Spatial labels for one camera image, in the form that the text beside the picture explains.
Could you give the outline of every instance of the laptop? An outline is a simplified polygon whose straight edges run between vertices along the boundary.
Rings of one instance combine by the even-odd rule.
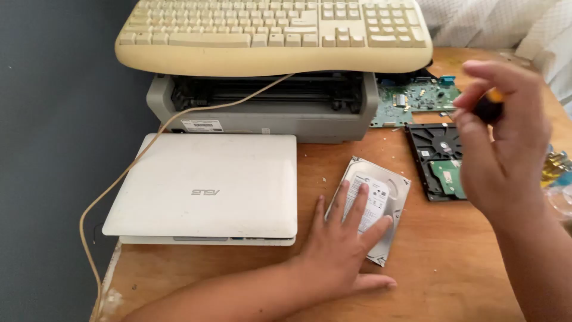
[[[165,133],[127,174],[103,233],[125,244],[289,246],[296,190],[293,135]]]

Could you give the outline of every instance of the desk surface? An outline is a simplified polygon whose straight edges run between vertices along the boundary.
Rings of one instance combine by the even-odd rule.
[[[436,76],[455,75],[463,90],[470,79],[460,66],[468,59],[507,60],[486,50],[436,48],[429,70]],[[557,150],[572,151],[572,122],[548,87],[545,105],[554,127],[552,144]],[[414,118],[417,123],[450,121],[437,113],[417,113]],[[284,321],[524,320],[488,222],[468,202],[426,200],[402,129],[370,129],[360,142],[299,144],[297,153],[299,229],[293,246],[118,245],[104,281],[104,290],[110,291],[104,296],[101,317],[119,321],[181,286],[297,254],[308,235],[317,197],[324,194],[329,203],[350,157],[356,155],[412,180],[386,267],[368,261],[363,265],[364,272],[387,274],[399,286],[392,292],[324,303]]]

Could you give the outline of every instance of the cable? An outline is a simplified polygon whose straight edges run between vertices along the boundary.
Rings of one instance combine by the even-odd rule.
[[[93,206],[96,205],[96,203],[98,203],[101,198],[103,198],[108,192],[109,190],[113,189],[113,187],[115,187],[119,181],[121,181],[121,179],[123,179],[123,177],[125,177],[125,175],[127,174],[127,172],[129,172],[129,170],[131,170],[131,168],[133,168],[133,166],[137,163],[137,161],[139,161],[139,159],[141,159],[141,157],[143,156],[143,154],[145,154],[147,152],[147,150],[153,145],[153,143],[155,143],[155,141],[157,140],[157,138],[163,133],[163,131],[167,128],[167,126],[169,126],[169,124],[175,120],[176,118],[178,118],[179,116],[188,113],[188,112],[192,112],[192,111],[204,111],[206,109],[216,109],[216,108],[222,108],[222,107],[229,107],[229,106],[234,106],[237,104],[240,104],[242,102],[245,102],[253,97],[255,97],[256,95],[262,93],[263,91],[266,91],[267,89],[269,89],[270,87],[273,87],[274,85],[280,83],[281,81],[285,80],[286,78],[289,78],[290,76],[292,76],[294,74],[288,74],[285,75],[281,78],[279,78],[278,80],[272,82],[271,84],[267,85],[266,87],[259,89],[258,91],[248,95],[247,97],[232,102],[232,103],[227,103],[227,104],[221,104],[221,105],[216,105],[216,106],[207,106],[207,107],[192,107],[192,108],[188,108],[184,111],[181,111],[175,115],[173,115],[157,132],[157,135],[155,135],[155,137],[153,138],[153,140],[151,140],[151,142],[149,142],[149,144],[145,147],[145,149],[143,151],[141,151],[141,153],[139,155],[137,155],[137,157],[135,157],[135,160],[133,160],[133,162],[131,162],[131,164],[129,165],[129,167],[127,167],[127,169],[125,169],[125,171],[123,171],[123,173],[119,176],[119,178],[117,178],[117,180],[115,180],[111,186],[109,186],[109,188],[107,188],[99,197],[97,197],[96,200],[94,200],[91,205],[89,205],[84,213],[81,215],[80,218],[80,237],[81,237],[81,243],[84,246],[84,250],[85,250],[85,254],[88,257],[88,261],[89,261],[89,265],[92,267],[92,271],[93,274],[96,277],[96,281],[97,281],[97,299],[96,299],[96,307],[95,307],[95,317],[94,317],[94,321],[97,322],[97,319],[99,317],[99,313],[100,313],[100,301],[101,301],[101,279],[99,274],[97,273],[97,268],[95,263],[93,262],[93,258],[92,258],[92,254],[89,251],[88,248],[88,243],[85,241],[85,234],[84,234],[84,220],[85,220],[85,215],[93,208]]]

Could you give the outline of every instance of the beige keyboard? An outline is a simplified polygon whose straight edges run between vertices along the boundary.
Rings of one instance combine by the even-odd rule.
[[[432,42],[413,0],[141,0],[115,50],[164,74],[404,73],[429,63]]]

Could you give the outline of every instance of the finger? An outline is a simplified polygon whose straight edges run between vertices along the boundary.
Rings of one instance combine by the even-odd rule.
[[[362,234],[361,240],[368,252],[378,243],[392,224],[393,218],[391,216],[383,216]]]
[[[452,103],[458,108],[472,111],[480,97],[483,96],[491,88],[492,84],[489,81],[484,79],[476,79],[471,84],[469,84],[463,93],[457,96],[457,98],[455,98]]]
[[[370,187],[367,183],[362,183],[359,186],[357,197],[353,201],[352,209],[349,210],[343,226],[350,230],[358,232],[359,223],[362,221],[363,212],[366,209],[367,197],[370,193]]]
[[[471,112],[463,111],[456,119],[457,131],[463,145],[463,166],[500,174],[498,161],[485,123]]]
[[[473,77],[489,81],[499,91],[512,94],[538,83],[539,76],[529,70],[499,61],[468,60],[463,71]]]
[[[358,274],[353,282],[352,291],[379,289],[379,288],[396,288],[397,282],[385,275],[378,274]]]
[[[318,197],[318,202],[316,202],[316,210],[314,210],[314,222],[312,224],[312,230],[318,231],[324,227],[324,196]]]
[[[344,215],[345,199],[348,195],[349,181],[342,181],[340,187],[337,190],[336,199],[333,201],[332,208],[328,213],[327,225],[330,224],[341,224],[341,218]]]

